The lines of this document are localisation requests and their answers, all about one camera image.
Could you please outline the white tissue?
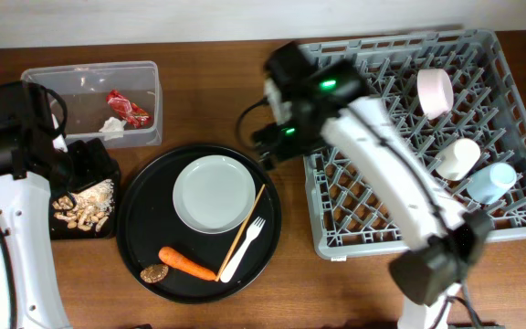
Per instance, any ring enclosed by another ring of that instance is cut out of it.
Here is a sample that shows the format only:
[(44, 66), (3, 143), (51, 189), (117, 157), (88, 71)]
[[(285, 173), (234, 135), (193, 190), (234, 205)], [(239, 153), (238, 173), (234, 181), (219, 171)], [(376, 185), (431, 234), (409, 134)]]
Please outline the white tissue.
[(103, 134), (103, 139), (105, 141), (119, 139), (124, 135), (124, 126), (126, 121), (119, 120), (115, 117), (110, 117), (103, 126), (99, 129), (99, 132)]

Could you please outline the red snack wrapper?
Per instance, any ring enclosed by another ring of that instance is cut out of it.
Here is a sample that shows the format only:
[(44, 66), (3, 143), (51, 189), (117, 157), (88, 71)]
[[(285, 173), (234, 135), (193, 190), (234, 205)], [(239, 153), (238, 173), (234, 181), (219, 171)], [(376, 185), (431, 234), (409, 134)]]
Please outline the red snack wrapper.
[(106, 102), (124, 121), (134, 128), (141, 128), (152, 120), (152, 116), (117, 90), (112, 90)]

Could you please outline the grey plate with food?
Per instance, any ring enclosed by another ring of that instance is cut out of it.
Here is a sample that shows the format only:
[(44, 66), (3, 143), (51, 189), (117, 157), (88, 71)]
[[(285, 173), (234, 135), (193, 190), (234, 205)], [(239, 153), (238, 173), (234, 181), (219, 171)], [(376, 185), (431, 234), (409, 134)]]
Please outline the grey plate with food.
[(199, 233), (222, 234), (239, 226), (255, 204), (255, 181), (238, 160), (223, 155), (200, 157), (174, 182), (177, 216)]

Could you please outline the white plastic fork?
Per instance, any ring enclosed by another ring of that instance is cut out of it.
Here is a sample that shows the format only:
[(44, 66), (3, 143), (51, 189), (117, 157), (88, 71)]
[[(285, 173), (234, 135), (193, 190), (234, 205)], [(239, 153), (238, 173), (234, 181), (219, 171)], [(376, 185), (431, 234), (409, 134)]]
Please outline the white plastic fork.
[(233, 278), (238, 265), (240, 264), (247, 252), (249, 245), (253, 240), (255, 240), (258, 237), (265, 223), (266, 220), (264, 218), (258, 217), (249, 225), (243, 243), (222, 271), (222, 274), (220, 276), (221, 282), (228, 283)]

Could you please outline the orange carrot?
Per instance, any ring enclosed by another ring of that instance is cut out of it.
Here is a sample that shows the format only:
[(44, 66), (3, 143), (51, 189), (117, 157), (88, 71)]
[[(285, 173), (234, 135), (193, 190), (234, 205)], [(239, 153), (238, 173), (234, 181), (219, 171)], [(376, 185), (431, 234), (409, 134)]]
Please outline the orange carrot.
[(216, 274), (213, 271), (187, 259), (183, 254), (171, 247), (161, 248), (158, 252), (158, 257), (167, 266), (183, 271), (198, 279), (204, 281), (214, 281), (216, 279)]

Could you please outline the wooden chopstick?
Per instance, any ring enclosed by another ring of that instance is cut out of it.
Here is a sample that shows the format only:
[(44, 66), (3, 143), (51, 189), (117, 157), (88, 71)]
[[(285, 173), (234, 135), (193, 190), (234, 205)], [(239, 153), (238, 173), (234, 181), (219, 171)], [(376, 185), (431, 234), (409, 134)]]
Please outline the wooden chopstick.
[(230, 246), (230, 248), (229, 248), (229, 250), (228, 250), (228, 252), (227, 252), (227, 254), (226, 254), (226, 256), (225, 256), (225, 258), (224, 258), (224, 260), (223, 260), (223, 262), (221, 264), (221, 266), (220, 266), (220, 268), (219, 268), (219, 271), (218, 271), (218, 273), (216, 275), (215, 281), (219, 281), (220, 280), (222, 272), (225, 269), (225, 267), (228, 264), (228, 262), (230, 261), (231, 256), (233, 255), (233, 253), (235, 251), (235, 248), (237, 246), (237, 243), (239, 242), (239, 240), (241, 238), (241, 235), (242, 235), (243, 231), (245, 230), (245, 227), (247, 226), (248, 220), (250, 219), (251, 215), (253, 214), (254, 210), (256, 209), (256, 207), (258, 205), (258, 201), (259, 201), (261, 195), (263, 194), (265, 188), (266, 188), (266, 185), (263, 184), (261, 186), (261, 188), (258, 190), (258, 193), (257, 193), (257, 196), (255, 198), (254, 204), (251, 207), (251, 209), (248, 211), (247, 216), (244, 218), (242, 224), (240, 225), (239, 230), (236, 233), (235, 238), (234, 238), (234, 240), (233, 240), (233, 242), (232, 242), (232, 244), (231, 244), (231, 246)]

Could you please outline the brown cookie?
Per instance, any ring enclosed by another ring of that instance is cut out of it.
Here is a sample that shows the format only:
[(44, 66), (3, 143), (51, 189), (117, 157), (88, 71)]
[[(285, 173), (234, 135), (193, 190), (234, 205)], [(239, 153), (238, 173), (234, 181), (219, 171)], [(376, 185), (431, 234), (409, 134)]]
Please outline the brown cookie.
[(141, 271), (140, 277), (146, 283), (162, 281), (168, 274), (169, 267), (165, 264), (153, 264)]

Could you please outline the pink bowl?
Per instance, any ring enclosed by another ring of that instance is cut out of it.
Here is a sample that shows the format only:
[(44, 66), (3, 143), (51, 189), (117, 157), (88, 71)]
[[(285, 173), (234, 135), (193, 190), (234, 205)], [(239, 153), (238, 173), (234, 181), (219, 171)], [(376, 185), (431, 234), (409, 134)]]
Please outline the pink bowl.
[(422, 112), (428, 120), (434, 120), (452, 109), (454, 92), (450, 77), (443, 69), (419, 70), (416, 86)]

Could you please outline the white cup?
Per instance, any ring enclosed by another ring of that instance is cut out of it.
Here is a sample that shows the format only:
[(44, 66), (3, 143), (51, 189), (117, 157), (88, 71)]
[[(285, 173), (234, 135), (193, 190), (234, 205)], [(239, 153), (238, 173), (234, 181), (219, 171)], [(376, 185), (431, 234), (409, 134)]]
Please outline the white cup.
[(436, 171), (446, 180), (459, 181), (473, 168), (480, 154), (480, 148), (473, 140), (457, 139), (437, 153), (439, 164)]

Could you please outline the light blue cup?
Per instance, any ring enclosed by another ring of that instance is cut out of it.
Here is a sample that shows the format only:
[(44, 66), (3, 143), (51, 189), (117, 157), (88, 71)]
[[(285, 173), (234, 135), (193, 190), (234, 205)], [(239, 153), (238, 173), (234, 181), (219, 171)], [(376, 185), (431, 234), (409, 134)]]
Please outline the light blue cup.
[(517, 173), (512, 166), (507, 163), (495, 163), (471, 176), (467, 192), (474, 201), (490, 205), (506, 194), (516, 181)]

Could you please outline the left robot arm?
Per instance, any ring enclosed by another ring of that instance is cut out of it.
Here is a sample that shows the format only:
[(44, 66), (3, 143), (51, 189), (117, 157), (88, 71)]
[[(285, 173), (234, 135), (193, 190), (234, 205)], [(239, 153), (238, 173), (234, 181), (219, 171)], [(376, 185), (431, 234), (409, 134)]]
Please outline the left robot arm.
[(0, 328), (68, 328), (54, 239), (112, 235), (121, 170), (99, 139), (66, 143), (64, 100), (40, 84), (0, 85)]

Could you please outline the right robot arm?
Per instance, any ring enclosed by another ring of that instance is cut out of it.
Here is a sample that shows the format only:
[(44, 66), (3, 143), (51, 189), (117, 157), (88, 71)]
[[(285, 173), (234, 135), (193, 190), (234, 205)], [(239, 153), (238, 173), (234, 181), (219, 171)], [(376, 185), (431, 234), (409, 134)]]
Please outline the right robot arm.
[(251, 135), (262, 166), (271, 170), (323, 144), (336, 148), (385, 205), (408, 247), (388, 266), (405, 297), (398, 327), (445, 328), (459, 302), (480, 328), (466, 278), (492, 231), (488, 213), (466, 210), (437, 183), (349, 59), (318, 68), (292, 41), (270, 54), (264, 70), (262, 104), (275, 121)]

